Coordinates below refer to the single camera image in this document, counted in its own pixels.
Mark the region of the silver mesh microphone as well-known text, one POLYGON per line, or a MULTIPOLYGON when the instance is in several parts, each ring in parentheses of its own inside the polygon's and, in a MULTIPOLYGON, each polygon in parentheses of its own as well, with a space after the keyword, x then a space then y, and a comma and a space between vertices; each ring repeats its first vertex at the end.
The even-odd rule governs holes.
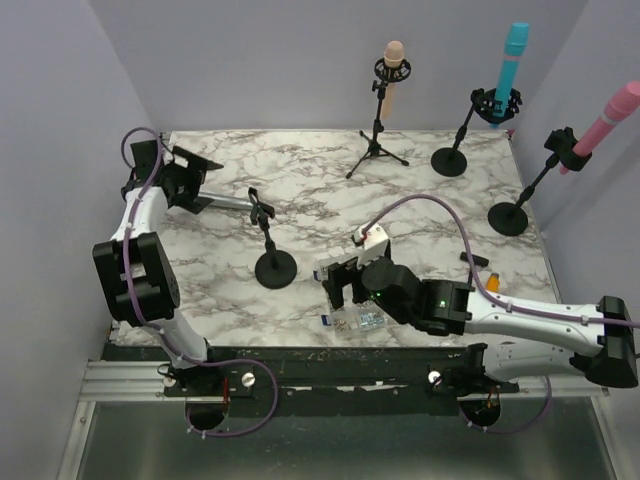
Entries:
POLYGON ((217 209, 250 211, 253 204, 246 198, 237 198, 212 192, 201 192, 200 197, 209 201, 209 206, 217 209))

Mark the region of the black round-base mic stand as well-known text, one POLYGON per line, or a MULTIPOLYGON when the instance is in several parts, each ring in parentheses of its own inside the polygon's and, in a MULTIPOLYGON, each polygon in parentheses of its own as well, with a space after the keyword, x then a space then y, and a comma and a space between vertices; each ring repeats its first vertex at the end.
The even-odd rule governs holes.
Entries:
POLYGON ((297 275, 297 263, 291 254, 276 247, 270 235, 269 221, 275 218, 274 207, 260 200, 256 188, 250 187, 248 196, 252 204, 250 221, 260 228, 265 237, 265 253, 255 264, 255 277, 267 289, 285 288, 297 275))

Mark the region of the beige microphone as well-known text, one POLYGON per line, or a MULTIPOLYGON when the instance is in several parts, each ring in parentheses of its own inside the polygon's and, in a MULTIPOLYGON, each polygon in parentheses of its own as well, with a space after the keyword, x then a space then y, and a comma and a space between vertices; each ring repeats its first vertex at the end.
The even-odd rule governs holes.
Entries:
POLYGON ((404 45, 397 40, 390 41, 384 52, 384 64, 387 69, 388 86, 386 89, 385 99, 382 103, 381 119, 385 120, 389 117, 392 111, 392 105, 395 95, 395 72, 400 68, 402 61, 404 60, 404 45))

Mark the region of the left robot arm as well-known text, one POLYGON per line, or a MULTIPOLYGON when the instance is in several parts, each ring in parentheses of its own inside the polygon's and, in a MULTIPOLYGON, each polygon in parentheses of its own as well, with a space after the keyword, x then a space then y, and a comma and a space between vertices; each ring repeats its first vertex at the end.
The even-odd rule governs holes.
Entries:
POLYGON ((208 360, 209 344, 180 311, 177 278, 157 230, 168 210, 198 214, 211 201, 199 195, 210 171, 223 166, 182 147, 164 161, 164 144, 146 140, 130 145, 133 168, 121 189, 126 203, 110 240, 93 247, 92 257, 114 320, 126 322, 161 343, 177 370, 189 369, 187 382, 201 395, 214 393, 220 368, 208 360))

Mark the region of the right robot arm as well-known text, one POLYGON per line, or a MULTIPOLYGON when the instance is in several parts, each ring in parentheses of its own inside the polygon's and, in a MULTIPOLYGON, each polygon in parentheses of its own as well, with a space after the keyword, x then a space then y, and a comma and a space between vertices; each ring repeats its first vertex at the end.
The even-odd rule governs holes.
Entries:
POLYGON ((579 375, 608 388, 639 384, 636 325, 618 297, 585 305, 524 302, 468 283, 420 279, 386 257, 364 267, 355 259, 334 262, 322 286, 334 309, 343 307, 343 290, 350 286, 354 303, 371 301, 397 323, 432 336, 515 339, 503 353, 486 353, 461 365, 461 382, 474 392, 494 381, 554 374, 579 375))

